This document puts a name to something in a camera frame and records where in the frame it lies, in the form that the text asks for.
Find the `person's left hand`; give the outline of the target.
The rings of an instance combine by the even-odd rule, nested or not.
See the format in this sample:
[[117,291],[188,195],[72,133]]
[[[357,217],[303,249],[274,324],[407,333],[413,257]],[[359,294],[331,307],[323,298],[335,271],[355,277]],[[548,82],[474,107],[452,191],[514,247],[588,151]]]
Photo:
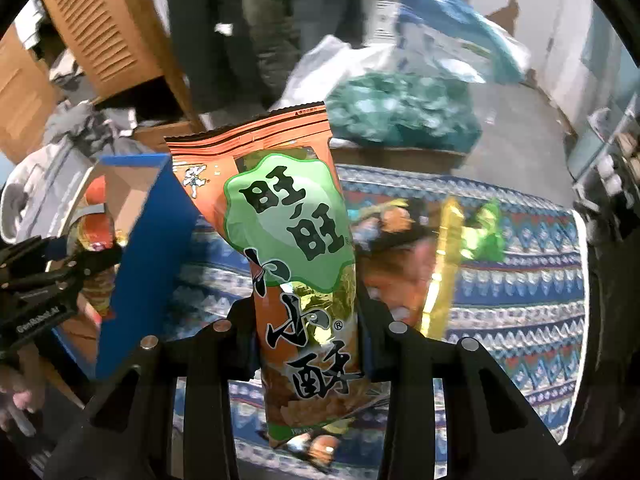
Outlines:
[[37,434],[34,424],[26,415],[30,390],[26,377],[9,365],[1,365],[1,429],[17,429],[24,437]]

